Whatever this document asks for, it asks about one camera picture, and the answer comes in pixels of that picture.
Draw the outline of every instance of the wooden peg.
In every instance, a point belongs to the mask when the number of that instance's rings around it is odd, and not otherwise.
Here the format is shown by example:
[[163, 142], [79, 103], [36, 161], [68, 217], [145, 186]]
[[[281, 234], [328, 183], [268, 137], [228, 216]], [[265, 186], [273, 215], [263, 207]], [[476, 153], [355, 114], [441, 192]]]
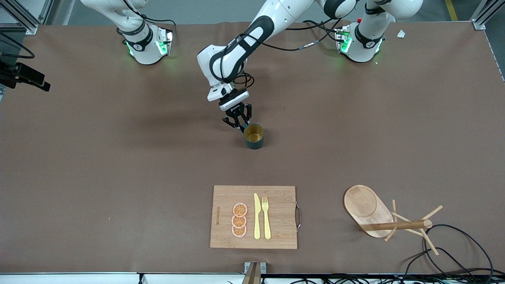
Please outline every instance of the wooden peg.
[[[396, 213], [391, 213], [393, 216], [396, 216], [398, 218], [400, 218], [401, 220], [405, 221], [405, 222], [410, 222], [410, 220], [408, 220], [407, 218], [405, 217], [402, 217]], [[421, 232], [421, 234], [423, 235], [424, 239], [426, 240], [426, 242], [428, 243], [428, 245], [430, 246], [431, 250], [435, 253], [435, 255], [440, 255], [438, 253], [438, 250], [435, 248], [435, 246], [433, 245], [433, 243], [431, 242], [430, 238], [428, 237], [428, 235], [426, 234], [426, 232], [423, 230], [423, 229], [419, 229], [419, 231]]]
[[423, 230], [423, 229], [419, 229], [419, 231], [421, 231], [421, 234], [423, 234], [423, 237], [424, 239], [426, 240], [426, 242], [428, 243], [428, 245], [430, 246], [431, 250], [435, 253], [435, 255], [440, 255], [438, 253], [438, 250], [435, 248], [435, 246], [433, 245], [433, 243], [431, 242], [430, 238], [428, 237], [428, 235], [426, 234], [426, 232]]
[[431, 228], [433, 223], [430, 220], [415, 220], [410, 222], [393, 222], [393, 223], [380, 223], [380, 224], [370, 224], [370, 230], [380, 231], [380, 230], [393, 230], [393, 229], [422, 229]]
[[440, 209], [442, 209], [442, 208], [443, 208], [443, 206], [439, 205], [437, 208], [433, 209], [433, 211], [431, 211], [430, 213], [428, 213], [426, 216], [424, 216], [421, 219], [423, 219], [423, 220], [429, 219], [431, 216], [435, 215], [435, 213], [437, 213], [438, 211], [440, 211]]
[[[393, 199], [393, 212], [396, 213], [396, 202]], [[393, 216], [393, 220], [395, 222], [398, 222], [398, 218], [396, 216]]]
[[[394, 201], [394, 199], [392, 201], [393, 201], [393, 212], [396, 213], [396, 202]], [[393, 216], [393, 221], [398, 222], [398, 218]], [[384, 241], [387, 242], [394, 235], [396, 230], [398, 230], [398, 228], [394, 227], [393, 230], [391, 230], [391, 232], [384, 238]]]
[[411, 230], [411, 229], [405, 229], [405, 231], [410, 232], [410, 233], [413, 233], [413, 234], [416, 234], [416, 235], [418, 235], [418, 236], [423, 236], [423, 234], [421, 234], [420, 232], [418, 232], [418, 231], [414, 231], [414, 230]]

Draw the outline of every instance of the wooden mug tree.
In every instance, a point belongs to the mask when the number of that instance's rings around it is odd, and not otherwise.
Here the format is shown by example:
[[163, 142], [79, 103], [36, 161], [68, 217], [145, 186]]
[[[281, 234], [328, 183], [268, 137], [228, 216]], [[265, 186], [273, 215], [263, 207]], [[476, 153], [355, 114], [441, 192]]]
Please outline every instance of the wooden mug tree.
[[397, 230], [406, 230], [422, 236], [435, 255], [439, 255], [424, 229], [433, 226], [428, 218], [440, 211], [441, 205], [420, 220], [410, 221], [396, 212], [394, 200], [393, 210], [390, 212], [377, 194], [364, 185], [355, 185], [346, 190], [343, 201], [347, 213], [367, 235], [374, 238], [384, 238], [387, 242]]

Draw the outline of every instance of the yellow plastic fork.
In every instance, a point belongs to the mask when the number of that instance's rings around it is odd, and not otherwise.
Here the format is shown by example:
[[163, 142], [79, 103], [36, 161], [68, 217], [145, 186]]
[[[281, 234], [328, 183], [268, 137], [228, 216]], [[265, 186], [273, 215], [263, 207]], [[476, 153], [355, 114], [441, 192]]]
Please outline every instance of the yellow plastic fork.
[[268, 198], [261, 197], [261, 208], [265, 214], [265, 238], [269, 240], [272, 237], [272, 233], [270, 232], [270, 221], [268, 220]]

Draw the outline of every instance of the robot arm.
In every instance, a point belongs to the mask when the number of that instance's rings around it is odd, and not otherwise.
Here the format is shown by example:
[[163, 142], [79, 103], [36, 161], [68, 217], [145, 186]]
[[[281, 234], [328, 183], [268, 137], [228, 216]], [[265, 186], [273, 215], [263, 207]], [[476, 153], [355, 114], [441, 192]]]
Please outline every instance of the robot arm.
[[403, 20], [419, 11], [423, 0], [367, 0], [361, 22], [342, 28], [338, 50], [356, 62], [367, 62], [379, 52], [383, 35], [393, 17]]
[[[232, 127], [243, 130], [238, 121], [242, 117], [246, 123], [250, 119], [251, 106], [244, 109], [242, 101], [249, 97], [246, 89], [234, 88], [233, 80], [244, 70], [247, 58], [265, 42], [294, 23], [314, 0], [266, 0], [260, 11], [244, 33], [238, 35], [226, 46], [209, 45], [198, 53], [197, 59], [202, 72], [209, 81], [211, 90], [209, 102], [220, 100], [219, 106], [229, 118], [223, 120]], [[330, 18], [342, 18], [350, 13], [356, 0], [316, 0]]]
[[141, 64], [153, 64], [167, 55], [172, 43], [171, 31], [159, 28], [134, 13], [143, 8], [148, 0], [81, 0], [81, 2], [111, 20], [126, 39], [130, 54]]

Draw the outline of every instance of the cup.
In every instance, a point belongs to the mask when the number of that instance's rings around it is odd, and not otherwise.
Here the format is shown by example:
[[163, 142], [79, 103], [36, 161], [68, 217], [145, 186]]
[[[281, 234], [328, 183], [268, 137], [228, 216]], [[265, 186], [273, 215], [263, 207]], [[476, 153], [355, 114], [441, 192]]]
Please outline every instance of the cup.
[[259, 124], [249, 124], [244, 130], [245, 143], [250, 149], [257, 150], [263, 146], [265, 131]]

